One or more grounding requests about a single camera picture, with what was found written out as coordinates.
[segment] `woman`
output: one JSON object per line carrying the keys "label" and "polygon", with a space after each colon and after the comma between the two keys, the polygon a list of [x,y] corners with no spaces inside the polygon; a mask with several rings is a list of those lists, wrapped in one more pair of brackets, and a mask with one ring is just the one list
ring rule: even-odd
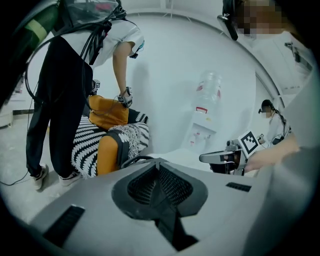
{"label": "woman", "polygon": [[259,109],[259,114],[260,113],[264,115],[264,118],[270,119],[270,121],[267,135],[264,138],[260,138],[258,141],[260,144],[267,143],[267,147],[270,148],[288,136],[290,127],[285,118],[268,99],[265,99],[262,102],[261,109]]}
{"label": "woman", "polygon": [[[118,11],[126,14],[120,0],[117,2]],[[40,164],[40,160],[49,120],[51,162],[60,183],[68,186],[80,178],[70,159],[86,97],[92,91],[95,67],[112,58],[120,91],[118,99],[122,98],[127,107],[132,103],[131,91],[126,83],[127,58],[137,55],[144,44],[144,37],[137,25],[126,19],[111,23],[112,28],[103,40],[103,47],[92,66],[88,58],[83,60],[80,57],[91,31],[80,30],[57,36],[48,47],[36,92],[41,102],[34,103],[34,114],[26,138],[27,169],[36,190],[41,188],[48,174],[48,166]]]}
{"label": "woman", "polygon": [[[242,29],[245,34],[252,33],[258,35],[275,35],[280,33],[290,33],[291,47],[296,71],[307,70],[303,75],[305,80],[301,83],[302,90],[286,106],[284,116],[290,122],[292,132],[286,139],[272,148],[267,148],[253,154],[245,167],[246,172],[258,170],[263,166],[274,165],[284,157],[296,153],[300,147],[318,147],[320,145],[320,121],[314,118],[320,108],[319,94],[320,77],[315,68],[316,61],[313,54],[307,47],[307,43],[297,31],[297,29],[281,12],[279,6],[275,8],[270,5],[270,1],[257,0],[223,0],[222,14],[237,24],[238,29]],[[292,3],[290,8],[300,8],[301,5]]]}

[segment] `black cable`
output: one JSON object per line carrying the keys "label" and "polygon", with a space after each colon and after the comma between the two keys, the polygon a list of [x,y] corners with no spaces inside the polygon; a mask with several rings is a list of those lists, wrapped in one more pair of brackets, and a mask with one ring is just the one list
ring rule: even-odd
{"label": "black cable", "polygon": [[[35,91],[36,91],[36,89],[37,89],[37,87],[38,87],[38,84],[39,84],[39,82],[36,83],[36,86],[35,86],[35,88],[34,88],[34,90],[33,90],[33,93],[35,93]],[[29,116],[30,116],[30,109],[31,109],[32,101],[33,101],[33,99],[31,99],[30,107],[29,107],[29,111],[28,111],[28,123],[27,123],[27,126],[26,126],[26,132],[27,132],[27,133],[28,133],[28,130],[29,130]],[[1,180],[0,180],[0,183],[3,184],[3,185],[6,185],[6,186],[13,186],[14,184],[22,181],[22,180],[27,176],[27,174],[28,174],[28,170],[26,171],[26,173],[25,173],[25,175],[23,176],[23,178],[15,181],[14,183],[7,184],[7,183],[2,182]]]}
{"label": "black cable", "polygon": [[[52,42],[52,41],[55,39],[55,37],[59,37],[59,36],[65,35],[65,34],[70,34],[70,33],[76,32],[76,31],[78,31],[78,30],[85,30],[85,29],[88,29],[89,27],[91,27],[92,25],[96,26],[96,28],[94,29],[94,31],[93,31],[93,32],[90,34],[90,36],[88,37],[88,39],[87,39],[87,41],[86,41],[86,43],[85,43],[85,45],[84,45],[84,47],[83,47],[83,49],[82,49],[82,52],[81,52],[81,55],[83,55],[83,53],[84,53],[84,51],[85,51],[85,49],[86,49],[86,53],[85,53],[85,56],[84,56],[84,62],[82,63],[83,66],[82,66],[82,74],[81,74],[81,75],[82,75],[82,79],[81,79],[82,85],[81,85],[81,87],[82,87],[82,94],[83,94],[83,96],[84,96],[84,98],[85,98],[85,104],[89,107],[89,109],[90,109],[91,111],[99,111],[99,110],[92,109],[92,108],[90,107],[88,101],[87,101],[87,97],[86,97],[86,93],[85,93],[85,87],[84,87],[84,75],[85,75],[85,73],[84,73],[84,67],[85,67],[85,59],[86,59],[87,54],[88,54],[88,52],[89,52],[89,50],[90,50],[90,45],[92,44],[95,36],[97,35],[97,33],[98,33],[98,31],[99,31],[99,28],[104,28],[104,27],[105,27],[105,25],[104,25],[103,23],[87,23],[87,24],[82,24],[82,25],[76,26],[76,27],[74,27],[74,28],[71,28],[71,29],[69,29],[69,30],[67,30],[67,31],[65,31],[65,32],[62,32],[62,33],[57,34],[57,35],[54,36],[53,38],[48,39],[47,41],[45,41],[44,43],[42,43],[42,44],[34,51],[34,53],[32,54],[29,62],[27,62],[27,64],[26,64],[25,78],[24,78],[24,80],[25,80],[26,90],[27,90],[27,92],[29,93],[29,95],[32,97],[32,99],[33,99],[35,102],[39,103],[40,105],[45,104],[45,102],[44,102],[43,100],[39,102],[39,100],[41,100],[41,99],[35,97],[35,95],[31,92],[30,86],[29,86],[29,79],[28,79],[29,64],[30,64],[30,62],[32,61],[32,59],[34,58],[34,56],[36,55],[36,53],[37,53],[42,47],[44,47],[46,44]],[[61,92],[61,94],[57,97],[57,99],[56,99],[53,103],[56,103],[56,102],[60,99],[60,97],[63,95],[64,91],[65,91],[65,89]],[[102,113],[101,115],[109,114],[112,109],[113,109],[113,107],[110,108],[108,111],[105,111],[105,112]]]}
{"label": "black cable", "polygon": [[26,171],[25,175],[24,175],[21,179],[15,181],[14,183],[7,184],[7,183],[4,183],[4,182],[2,182],[2,181],[0,181],[0,183],[3,184],[3,185],[5,185],[5,186],[10,187],[10,186],[13,186],[13,185],[15,185],[16,183],[22,181],[22,180],[27,176],[27,174],[28,174],[28,171]]}
{"label": "black cable", "polygon": [[87,100],[87,96],[86,96],[86,88],[85,88],[85,83],[84,83],[84,80],[85,80],[85,60],[87,58],[87,55],[88,55],[88,52],[90,50],[90,46],[92,45],[93,41],[95,40],[95,37],[97,36],[97,34],[99,33],[99,27],[97,27],[92,33],[91,35],[89,36],[89,38],[87,39],[87,41],[85,42],[85,45],[81,51],[81,55],[80,57],[82,58],[84,52],[84,56],[83,56],[83,62],[82,62],[82,72],[81,72],[81,89],[82,89],[82,95],[84,96],[84,99],[85,99],[85,104],[87,105],[87,107],[96,115],[96,116],[103,116],[103,115],[107,115],[106,117],[108,117],[108,115],[111,113],[111,111],[115,108],[116,104],[114,104],[115,102],[115,98],[117,96],[115,96],[112,100],[112,105],[111,107],[109,108],[109,110],[107,111],[101,111],[101,110],[95,110],[95,109],[92,109],[90,104],[88,103],[88,100]]}

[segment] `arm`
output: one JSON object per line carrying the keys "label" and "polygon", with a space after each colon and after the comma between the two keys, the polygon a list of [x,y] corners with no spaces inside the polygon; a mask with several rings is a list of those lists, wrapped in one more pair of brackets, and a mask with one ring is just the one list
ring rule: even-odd
{"label": "arm", "polygon": [[287,138],[272,148],[267,148],[254,153],[245,167],[246,172],[259,170],[261,167],[274,165],[291,153],[299,151],[296,137],[290,133]]}
{"label": "arm", "polygon": [[126,91],[127,82],[127,57],[135,46],[134,42],[122,42],[120,43],[113,53],[112,64],[113,71],[118,83],[120,94],[123,95]]}

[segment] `green strap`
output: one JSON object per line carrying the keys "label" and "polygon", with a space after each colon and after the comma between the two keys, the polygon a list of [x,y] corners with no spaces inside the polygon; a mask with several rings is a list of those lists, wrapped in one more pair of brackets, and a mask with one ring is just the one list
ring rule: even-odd
{"label": "green strap", "polygon": [[25,26],[27,30],[32,31],[39,38],[39,42],[42,42],[48,35],[45,28],[35,19],[30,20],[30,22]]}

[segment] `vent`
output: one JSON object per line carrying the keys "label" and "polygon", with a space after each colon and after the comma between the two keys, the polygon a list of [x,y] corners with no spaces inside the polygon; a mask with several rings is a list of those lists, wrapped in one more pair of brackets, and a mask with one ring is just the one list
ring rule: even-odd
{"label": "vent", "polygon": [[234,183],[234,182],[229,182],[226,186],[235,190],[241,190],[245,192],[249,192],[251,189],[251,186]]}
{"label": "vent", "polygon": [[43,237],[54,245],[62,247],[84,212],[84,208],[74,205],[70,206],[62,216],[53,223]]}
{"label": "vent", "polygon": [[177,251],[194,245],[198,240],[185,232],[181,218],[199,212],[208,197],[207,187],[161,158],[146,163],[114,185],[114,203],[132,219],[154,221]]}

